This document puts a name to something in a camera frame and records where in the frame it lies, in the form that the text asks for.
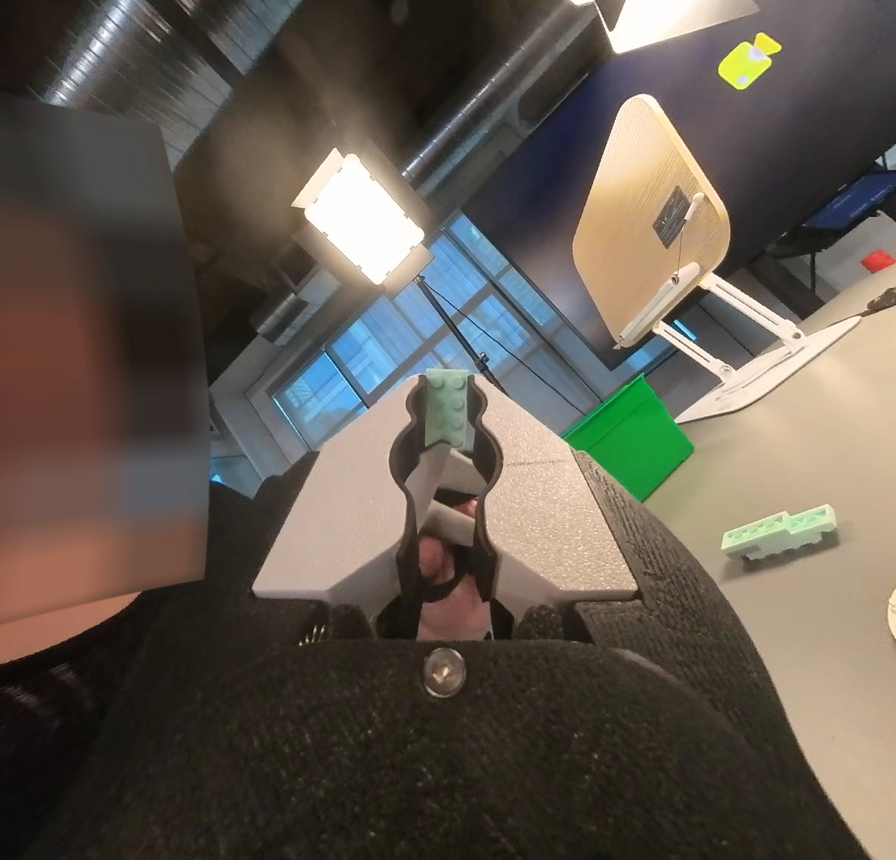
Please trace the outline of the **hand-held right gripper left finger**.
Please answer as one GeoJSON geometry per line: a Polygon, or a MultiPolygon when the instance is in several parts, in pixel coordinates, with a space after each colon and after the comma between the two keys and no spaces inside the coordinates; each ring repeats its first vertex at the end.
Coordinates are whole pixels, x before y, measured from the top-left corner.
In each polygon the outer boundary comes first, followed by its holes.
{"type": "Polygon", "coordinates": [[[418,635],[426,398],[426,378],[409,378],[324,444],[252,584],[255,597],[353,606],[371,619],[397,599],[395,635],[418,635]]]}

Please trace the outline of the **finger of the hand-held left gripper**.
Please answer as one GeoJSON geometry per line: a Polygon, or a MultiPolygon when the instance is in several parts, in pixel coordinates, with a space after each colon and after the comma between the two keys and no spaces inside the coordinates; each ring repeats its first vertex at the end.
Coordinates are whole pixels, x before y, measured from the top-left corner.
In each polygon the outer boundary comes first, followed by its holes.
{"type": "Polygon", "coordinates": [[[424,451],[408,476],[417,526],[424,526],[428,518],[456,518],[458,508],[481,496],[486,486],[472,460],[459,450],[431,447],[424,451]]]}
{"type": "Polygon", "coordinates": [[[477,502],[464,502],[456,507],[431,502],[422,523],[422,535],[437,538],[447,545],[472,547],[476,506],[477,502]]]}

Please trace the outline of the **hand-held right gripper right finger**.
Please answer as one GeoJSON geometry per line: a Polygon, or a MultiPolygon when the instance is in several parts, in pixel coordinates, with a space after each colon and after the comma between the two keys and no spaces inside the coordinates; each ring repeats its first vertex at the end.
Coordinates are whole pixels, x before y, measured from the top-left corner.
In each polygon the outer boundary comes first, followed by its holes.
{"type": "Polygon", "coordinates": [[[480,376],[468,381],[477,499],[471,570],[511,630],[533,608],[625,602],[639,589],[573,448],[480,376]]]}

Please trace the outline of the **mint green lego brick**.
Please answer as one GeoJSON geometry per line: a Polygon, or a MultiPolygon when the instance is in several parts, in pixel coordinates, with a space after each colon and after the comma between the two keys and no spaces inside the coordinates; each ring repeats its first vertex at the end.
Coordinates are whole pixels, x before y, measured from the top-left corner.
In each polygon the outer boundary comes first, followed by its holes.
{"type": "Polygon", "coordinates": [[[423,448],[437,444],[472,456],[474,431],[469,422],[469,378],[463,369],[430,368],[424,399],[423,448]]]}

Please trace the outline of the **mint green lego assembly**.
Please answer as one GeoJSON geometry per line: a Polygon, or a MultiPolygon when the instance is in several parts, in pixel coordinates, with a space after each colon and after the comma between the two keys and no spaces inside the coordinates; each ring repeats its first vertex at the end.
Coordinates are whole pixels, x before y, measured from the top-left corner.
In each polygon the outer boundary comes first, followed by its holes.
{"type": "Polygon", "coordinates": [[[726,532],[721,552],[731,559],[760,561],[818,545],[838,530],[836,513],[828,504],[795,515],[781,511],[726,532]]]}

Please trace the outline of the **person's left hand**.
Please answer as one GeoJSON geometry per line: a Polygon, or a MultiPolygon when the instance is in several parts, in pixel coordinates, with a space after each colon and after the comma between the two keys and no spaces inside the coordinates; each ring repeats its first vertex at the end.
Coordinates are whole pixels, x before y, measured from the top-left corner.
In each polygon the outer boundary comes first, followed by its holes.
{"type": "MultiPolygon", "coordinates": [[[[441,586],[455,577],[454,547],[431,536],[420,537],[420,571],[432,585],[441,586]]],[[[452,592],[421,607],[419,642],[481,641],[492,634],[490,605],[484,602],[471,575],[464,575],[452,592]]]]}

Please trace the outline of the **green plastic bin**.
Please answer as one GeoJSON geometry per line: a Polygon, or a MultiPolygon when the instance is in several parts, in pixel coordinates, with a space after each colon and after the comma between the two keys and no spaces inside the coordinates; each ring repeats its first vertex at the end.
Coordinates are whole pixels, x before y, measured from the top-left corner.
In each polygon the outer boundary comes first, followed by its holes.
{"type": "Polygon", "coordinates": [[[694,452],[644,375],[626,384],[562,434],[636,500],[647,500],[694,452]]]}

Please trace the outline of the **large window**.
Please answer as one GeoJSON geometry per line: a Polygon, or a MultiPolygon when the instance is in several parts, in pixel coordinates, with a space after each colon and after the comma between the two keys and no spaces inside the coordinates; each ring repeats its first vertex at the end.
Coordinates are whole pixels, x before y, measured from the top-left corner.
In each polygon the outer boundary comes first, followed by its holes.
{"type": "MultiPolygon", "coordinates": [[[[565,324],[465,216],[442,230],[423,277],[519,405],[556,433],[600,398],[557,345],[565,324]]],[[[312,356],[273,400],[297,437],[319,448],[411,375],[430,368],[477,373],[414,284],[380,298],[312,356]]]]}

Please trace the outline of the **black light stand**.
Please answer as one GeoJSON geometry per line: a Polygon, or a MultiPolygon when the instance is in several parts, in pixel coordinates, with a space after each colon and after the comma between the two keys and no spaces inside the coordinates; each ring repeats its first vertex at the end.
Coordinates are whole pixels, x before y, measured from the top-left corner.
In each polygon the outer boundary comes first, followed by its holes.
{"type": "Polygon", "coordinates": [[[420,292],[428,301],[428,303],[433,307],[434,311],[440,317],[445,327],[449,329],[450,333],[454,336],[454,339],[456,339],[456,341],[462,347],[463,351],[473,362],[477,373],[484,377],[487,383],[491,384],[500,392],[507,395],[507,391],[505,390],[504,386],[500,384],[498,378],[491,371],[488,365],[487,357],[484,354],[479,354],[476,352],[475,348],[473,348],[472,344],[470,344],[470,342],[462,333],[461,329],[454,322],[454,319],[444,310],[442,305],[439,303],[437,297],[428,286],[426,279],[422,275],[418,274],[413,279],[413,282],[419,288],[420,292]]]}

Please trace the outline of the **bright studio light panel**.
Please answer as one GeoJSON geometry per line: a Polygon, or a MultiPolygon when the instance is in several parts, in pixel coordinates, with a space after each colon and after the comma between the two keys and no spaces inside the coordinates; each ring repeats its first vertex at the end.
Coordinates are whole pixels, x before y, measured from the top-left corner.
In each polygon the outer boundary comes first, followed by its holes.
{"type": "Polygon", "coordinates": [[[374,144],[331,149],[291,208],[296,243],[345,284],[395,296],[434,259],[430,207],[374,144]]]}

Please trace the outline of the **wooden book stand white base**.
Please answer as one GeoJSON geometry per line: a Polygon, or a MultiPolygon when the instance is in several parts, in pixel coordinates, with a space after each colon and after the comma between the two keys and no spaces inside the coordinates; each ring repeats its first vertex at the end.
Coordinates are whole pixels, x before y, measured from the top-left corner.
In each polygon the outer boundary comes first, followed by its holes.
{"type": "Polygon", "coordinates": [[[655,98],[621,105],[573,239],[576,270],[617,349],[651,334],[700,364],[720,385],[678,425],[735,413],[774,391],[862,318],[808,335],[715,274],[731,239],[721,196],[655,98]],[[736,369],[666,321],[696,289],[773,335],[781,347],[736,369]]]}

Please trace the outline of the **blue screen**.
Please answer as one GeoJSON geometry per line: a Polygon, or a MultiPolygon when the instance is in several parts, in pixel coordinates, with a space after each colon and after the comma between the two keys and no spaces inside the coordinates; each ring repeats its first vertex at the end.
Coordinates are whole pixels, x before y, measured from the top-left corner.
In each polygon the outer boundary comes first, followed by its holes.
{"type": "Polygon", "coordinates": [[[846,184],[831,200],[805,220],[803,228],[836,232],[848,230],[877,212],[894,193],[893,170],[862,175],[846,184]]]}

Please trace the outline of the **thin grey duct pipe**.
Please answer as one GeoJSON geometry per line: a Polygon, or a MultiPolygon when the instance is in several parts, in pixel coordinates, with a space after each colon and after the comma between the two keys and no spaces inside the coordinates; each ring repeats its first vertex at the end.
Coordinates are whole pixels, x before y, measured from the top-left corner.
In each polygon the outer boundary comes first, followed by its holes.
{"type": "Polygon", "coordinates": [[[556,5],[521,33],[482,73],[461,99],[450,105],[400,173],[416,190],[470,153],[528,89],[597,16],[595,7],[556,5]]]}

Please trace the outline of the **yellow wall sticker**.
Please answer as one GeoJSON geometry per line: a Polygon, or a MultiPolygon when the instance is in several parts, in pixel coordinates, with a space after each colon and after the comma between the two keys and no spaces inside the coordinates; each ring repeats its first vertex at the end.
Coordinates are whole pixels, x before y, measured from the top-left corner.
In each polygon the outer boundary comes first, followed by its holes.
{"type": "Polygon", "coordinates": [[[744,91],[770,69],[773,57],[781,50],[777,40],[759,32],[752,41],[741,42],[723,58],[718,74],[733,89],[744,91]]]}

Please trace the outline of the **silver air duct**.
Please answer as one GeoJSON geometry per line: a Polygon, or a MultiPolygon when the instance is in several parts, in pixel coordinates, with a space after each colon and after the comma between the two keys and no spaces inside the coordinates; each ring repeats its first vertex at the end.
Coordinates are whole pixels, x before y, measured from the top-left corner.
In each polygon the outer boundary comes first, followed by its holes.
{"type": "Polygon", "coordinates": [[[172,171],[305,0],[77,0],[28,92],[158,126],[172,171]]]}

